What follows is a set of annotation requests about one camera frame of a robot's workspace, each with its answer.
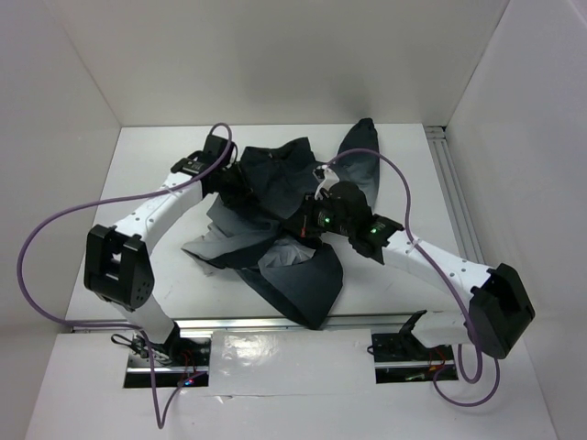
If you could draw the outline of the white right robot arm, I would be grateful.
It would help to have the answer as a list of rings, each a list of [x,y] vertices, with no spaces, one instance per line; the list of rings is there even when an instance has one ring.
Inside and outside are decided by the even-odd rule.
[[[491,268],[468,261],[410,234],[374,214],[363,192],[348,181],[305,196],[301,232],[345,237],[366,259],[406,272],[450,295],[455,312],[417,312],[400,338],[405,356],[420,359],[432,347],[473,343],[491,358],[504,359],[536,312],[513,267]]]

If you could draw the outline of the dark navy jacket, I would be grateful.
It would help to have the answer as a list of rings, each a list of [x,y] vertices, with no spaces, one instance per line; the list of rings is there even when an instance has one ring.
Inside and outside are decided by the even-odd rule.
[[[278,148],[247,146],[238,170],[247,198],[222,191],[207,232],[182,246],[202,268],[234,270],[287,319],[318,330],[343,287],[338,255],[301,212],[320,166],[308,138]]]

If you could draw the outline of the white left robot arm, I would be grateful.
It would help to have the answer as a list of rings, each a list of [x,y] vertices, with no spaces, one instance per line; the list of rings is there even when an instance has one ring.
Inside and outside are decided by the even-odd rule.
[[[181,337],[180,327],[158,304],[150,255],[174,224],[214,190],[236,149],[231,138],[208,134],[204,148],[176,162],[159,190],[137,209],[111,226],[93,226],[87,235],[84,287],[138,329],[142,348],[162,366],[209,350]]]

